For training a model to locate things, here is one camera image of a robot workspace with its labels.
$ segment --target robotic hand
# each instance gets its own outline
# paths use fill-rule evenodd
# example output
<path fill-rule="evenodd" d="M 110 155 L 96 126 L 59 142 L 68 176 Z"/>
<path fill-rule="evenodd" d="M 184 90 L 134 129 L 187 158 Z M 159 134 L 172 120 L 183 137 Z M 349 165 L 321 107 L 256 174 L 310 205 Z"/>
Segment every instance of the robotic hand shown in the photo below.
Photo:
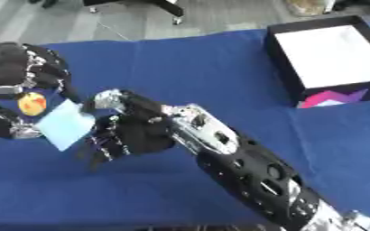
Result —
<path fill-rule="evenodd" d="M 227 127 L 200 106 L 164 106 L 129 91 L 112 89 L 97 94 L 84 106 L 86 112 L 101 108 L 115 109 L 120 115 L 108 118 L 114 121 L 112 126 L 103 120 L 105 125 L 99 123 L 94 134 L 94 144 L 99 138 L 113 143 L 99 145 L 102 152 L 98 154 L 105 159 L 129 154 L 132 148 L 136 152 L 159 151 L 171 147 L 173 139 L 194 153 L 199 167 L 230 194 L 283 229 L 370 231 L 370 217 L 356 211 L 341 215 L 273 152 Z M 122 117 L 134 123 L 125 127 Z M 159 132 L 149 134 L 149 126 L 154 125 Z M 131 138 L 132 128 L 142 135 Z M 154 135 L 166 145 L 142 149 L 144 143 L 147 147 L 154 141 Z"/>
<path fill-rule="evenodd" d="M 91 168 L 124 155 L 159 152 L 171 148 L 170 124 L 162 113 L 162 105 L 130 91 L 108 90 L 84 103 L 82 111 L 116 109 L 118 115 L 98 118 L 92 135 L 83 146 L 95 147 Z"/>
<path fill-rule="evenodd" d="M 0 43 L 0 99 L 19 99 L 27 90 L 53 89 L 79 102 L 70 86 L 68 65 L 55 51 L 29 44 Z M 41 136 L 15 111 L 0 106 L 0 137 L 23 139 Z"/>

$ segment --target black box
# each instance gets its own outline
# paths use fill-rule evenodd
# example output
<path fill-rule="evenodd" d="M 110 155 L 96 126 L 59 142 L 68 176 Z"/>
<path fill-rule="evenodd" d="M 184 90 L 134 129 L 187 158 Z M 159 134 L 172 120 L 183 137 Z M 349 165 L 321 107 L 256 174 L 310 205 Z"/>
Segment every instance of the black box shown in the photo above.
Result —
<path fill-rule="evenodd" d="M 370 27 L 362 18 L 270 26 L 264 43 L 295 106 L 370 100 Z"/>

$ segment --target blue tablecloth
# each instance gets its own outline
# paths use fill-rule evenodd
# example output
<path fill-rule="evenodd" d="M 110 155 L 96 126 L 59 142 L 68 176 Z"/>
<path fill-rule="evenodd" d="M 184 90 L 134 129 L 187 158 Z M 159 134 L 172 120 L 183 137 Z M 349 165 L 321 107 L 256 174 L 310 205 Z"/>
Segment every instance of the blue tablecloth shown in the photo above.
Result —
<path fill-rule="evenodd" d="M 68 60 L 83 95 L 130 88 L 166 104 L 198 103 L 278 153 L 341 211 L 370 215 L 370 102 L 289 107 L 263 48 L 264 34 L 51 47 Z M 0 225 L 26 230 L 258 220 L 181 147 L 125 157 L 95 173 L 74 151 L 58 152 L 42 139 L 0 140 Z"/>

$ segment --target blue card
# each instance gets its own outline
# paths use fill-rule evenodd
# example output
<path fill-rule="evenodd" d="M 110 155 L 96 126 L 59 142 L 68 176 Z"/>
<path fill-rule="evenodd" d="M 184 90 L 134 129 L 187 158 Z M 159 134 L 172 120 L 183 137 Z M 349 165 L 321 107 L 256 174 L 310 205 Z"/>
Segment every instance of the blue card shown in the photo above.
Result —
<path fill-rule="evenodd" d="M 94 116 L 81 113 L 79 108 L 80 105 L 66 99 L 35 126 L 63 152 L 88 134 L 96 122 Z"/>

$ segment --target robotic arm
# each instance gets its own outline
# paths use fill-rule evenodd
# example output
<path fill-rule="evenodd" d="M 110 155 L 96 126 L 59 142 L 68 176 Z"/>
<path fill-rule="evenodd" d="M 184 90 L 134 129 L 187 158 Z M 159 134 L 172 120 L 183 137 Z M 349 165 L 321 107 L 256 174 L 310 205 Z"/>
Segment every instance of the robotic arm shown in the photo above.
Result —
<path fill-rule="evenodd" d="M 130 91 L 118 89 L 97 94 L 84 111 L 113 108 L 122 117 L 136 118 L 144 125 L 164 123 L 166 133 L 195 155 L 199 167 L 246 206 L 286 230 L 370 231 L 370 217 L 356 211 L 344 216 L 314 190 L 299 174 L 257 141 L 229 128 L 197 105 L 165 106 Z M 131 154 L 132 145 L 121 134 L 119 116 L 99 127 L 92 136 L 99 143 L 107 131 L 107 145 L 98 155 L 113 160 Z"/>

